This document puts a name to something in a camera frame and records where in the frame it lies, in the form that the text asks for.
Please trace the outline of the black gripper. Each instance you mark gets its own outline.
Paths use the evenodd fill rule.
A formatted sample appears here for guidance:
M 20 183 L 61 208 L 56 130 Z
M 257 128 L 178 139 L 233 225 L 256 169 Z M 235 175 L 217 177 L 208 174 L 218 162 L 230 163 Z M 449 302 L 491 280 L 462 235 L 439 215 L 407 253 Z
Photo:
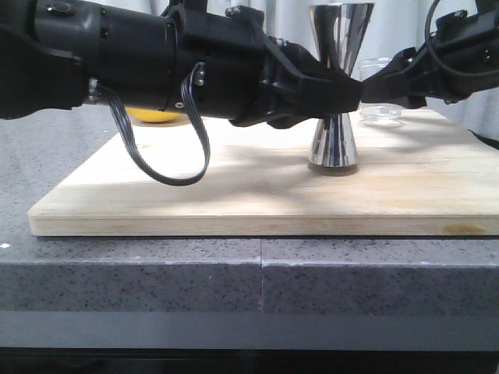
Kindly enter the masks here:
M 176 44 L 168 111 L 175 111 L 181 82 L 198 62 L 205 71 L 203 85 L 193 88 L 199 112 L 233 125 L 291 128 L 359 104 L 359 81 L 327 67 L 300 44 L 267 36 L 260 10 L 239 5 L 219 16 L 207 11 L 205 1 L 171 1 L 167 17 Z
M 471 16 L 464 9 L 448 13 L 437 19 L 435 32 L 432 18 L 429 12 L 417 57 L 415 48 L 406 48 L 363 80 L 363 104 L 419 109 L 428 97 L 453 104 L 498 86 L 498 8 L 479 7 Z M 410 93 L 406 69 L 415 57 Z

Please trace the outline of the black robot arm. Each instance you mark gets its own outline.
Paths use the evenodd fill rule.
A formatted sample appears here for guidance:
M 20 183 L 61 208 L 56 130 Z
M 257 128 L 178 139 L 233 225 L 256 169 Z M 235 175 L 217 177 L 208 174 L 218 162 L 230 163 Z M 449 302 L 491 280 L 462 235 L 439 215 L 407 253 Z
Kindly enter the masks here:
M 1 116 L 22 118 L 89 101 L 89 82 L 132 108 L 177 111 L 198 62 L 193 95 L 203 116 L 288 129 L 354 111 L 362 85 L 298 44 L 263 30 L 246 6 L 219 16 L 204 1 L 172 1 L 159 16 L 85 1 L 1 4 Z

